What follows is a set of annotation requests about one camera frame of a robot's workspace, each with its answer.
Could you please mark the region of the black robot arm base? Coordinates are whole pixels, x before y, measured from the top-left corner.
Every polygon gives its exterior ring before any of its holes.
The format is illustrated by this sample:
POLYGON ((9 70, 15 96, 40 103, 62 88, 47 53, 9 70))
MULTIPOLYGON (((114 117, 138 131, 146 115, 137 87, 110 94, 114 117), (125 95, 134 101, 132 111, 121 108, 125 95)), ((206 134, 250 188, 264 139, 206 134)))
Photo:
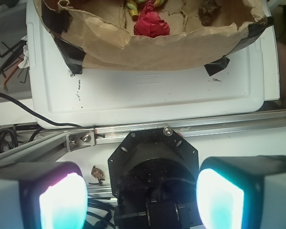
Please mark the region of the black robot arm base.
POLYGON ((170 127, 132 131, 108 159, 119 229, 200 226, 198 151, 170 127))

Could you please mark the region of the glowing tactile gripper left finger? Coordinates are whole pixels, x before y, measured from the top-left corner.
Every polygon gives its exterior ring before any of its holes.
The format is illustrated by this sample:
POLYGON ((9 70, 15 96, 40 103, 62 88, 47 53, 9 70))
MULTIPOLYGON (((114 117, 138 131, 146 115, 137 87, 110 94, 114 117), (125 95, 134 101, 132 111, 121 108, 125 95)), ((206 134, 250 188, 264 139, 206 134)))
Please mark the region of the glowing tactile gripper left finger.
POLYGON ((87 185, 74 162, 0 162, 0 229, 82 229, 87 185))

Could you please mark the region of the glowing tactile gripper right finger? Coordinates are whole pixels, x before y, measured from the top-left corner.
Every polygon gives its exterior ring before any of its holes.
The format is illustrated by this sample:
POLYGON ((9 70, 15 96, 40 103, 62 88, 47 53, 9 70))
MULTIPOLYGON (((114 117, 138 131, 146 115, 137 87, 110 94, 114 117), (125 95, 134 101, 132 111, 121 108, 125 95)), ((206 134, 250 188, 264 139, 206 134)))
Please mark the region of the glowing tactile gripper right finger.
POLYGON ((286 156, 212 156, 196 184, 207 229, 286 229, 286 156))

